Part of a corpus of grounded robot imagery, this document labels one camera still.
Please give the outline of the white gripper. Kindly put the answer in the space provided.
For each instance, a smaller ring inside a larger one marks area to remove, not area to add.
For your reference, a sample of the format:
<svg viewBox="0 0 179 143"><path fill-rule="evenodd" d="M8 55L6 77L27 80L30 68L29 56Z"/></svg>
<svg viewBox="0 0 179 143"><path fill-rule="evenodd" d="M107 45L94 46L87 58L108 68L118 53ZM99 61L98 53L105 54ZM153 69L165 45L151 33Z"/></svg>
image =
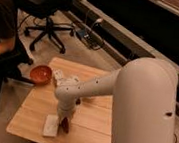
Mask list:
<svg viewBox="0 0 179 143"><path fill-rule="evenodd" d="M68 118L68 126L72 126L73 119L72 116L75 113L76 104L72 102L64 103L64 101L59 101L57 106L57 115L56 116L56 124L61 125L61 120Z"/></svg>

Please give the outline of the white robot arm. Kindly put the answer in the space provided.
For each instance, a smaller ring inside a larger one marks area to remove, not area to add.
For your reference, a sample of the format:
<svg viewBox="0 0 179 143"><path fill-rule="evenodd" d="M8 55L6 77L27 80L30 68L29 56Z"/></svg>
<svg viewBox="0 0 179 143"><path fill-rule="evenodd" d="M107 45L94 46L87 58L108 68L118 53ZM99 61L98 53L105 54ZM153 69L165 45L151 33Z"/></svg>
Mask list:
<svg viewBox="0 0 179 143"><path fill-rule="evenodd" d="M56 88L60 116L81 97L111 95L111 143L173 143L178 72L168 61L139 58L89 81Z"/></svg>

